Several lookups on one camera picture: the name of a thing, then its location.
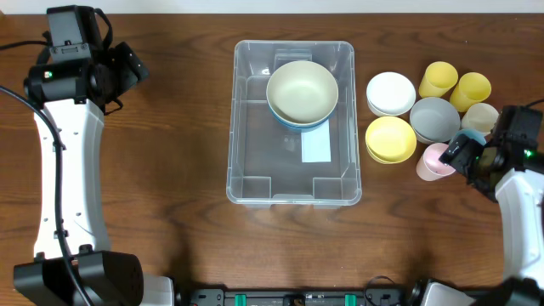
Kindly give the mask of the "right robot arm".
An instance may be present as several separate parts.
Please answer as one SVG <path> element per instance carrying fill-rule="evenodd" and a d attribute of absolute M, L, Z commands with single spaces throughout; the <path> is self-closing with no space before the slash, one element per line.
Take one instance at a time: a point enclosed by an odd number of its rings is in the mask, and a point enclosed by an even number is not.
<path fill-rule="evenodd" d="M 532 105 L 503 107 L 490 141 L 455 137 L 439 161 L 498 203 L 504 280 L 488 291 L 466 293 L 437 280 L 422 280 L 409 305 L 543 306 L 543 154 L 537 137 L 543 114 Z"/>

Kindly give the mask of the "cream beige bowl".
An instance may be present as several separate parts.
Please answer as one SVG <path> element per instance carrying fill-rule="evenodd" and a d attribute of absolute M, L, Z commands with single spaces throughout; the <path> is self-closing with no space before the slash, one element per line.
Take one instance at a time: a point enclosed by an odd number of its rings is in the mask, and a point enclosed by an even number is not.
<path fill-rule="evenodd" d="M 324 66 L 299 60 L 282 65 L 271 75 L 265 95 L 268 105 L 282 119 L 309 125 L 336 108 L 339 86 Z"/>

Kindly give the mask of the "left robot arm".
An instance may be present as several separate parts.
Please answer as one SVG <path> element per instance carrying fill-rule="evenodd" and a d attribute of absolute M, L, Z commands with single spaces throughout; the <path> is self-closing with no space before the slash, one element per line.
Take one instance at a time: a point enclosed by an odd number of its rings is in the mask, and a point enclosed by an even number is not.
<path fill-rule="evenodd" d="M 172 305 L 171 279 L 111 250 L 101 201 L 106 106 L 149 72 L 126 43 L 100 33 L 102 10 L 64 6 L 47 17 L 43 51 L 20 96 L 39 132 L 41 219 L 32 261 L 14 267 L 14 287 L 37 305 Z"/>

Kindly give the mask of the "pink cup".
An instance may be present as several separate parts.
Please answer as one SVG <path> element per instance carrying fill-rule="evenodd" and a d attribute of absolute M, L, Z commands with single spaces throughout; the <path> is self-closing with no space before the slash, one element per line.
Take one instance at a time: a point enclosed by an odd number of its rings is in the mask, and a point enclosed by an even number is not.
<path fill-rule="evenodd" d="M 453 167 L 439 160 L 447 149 L 448 145 L 444 143 L 435 143 L 427 147 L 416 165 L 416 173 L 420 179 L 435 181 L 456 172 Z"/>

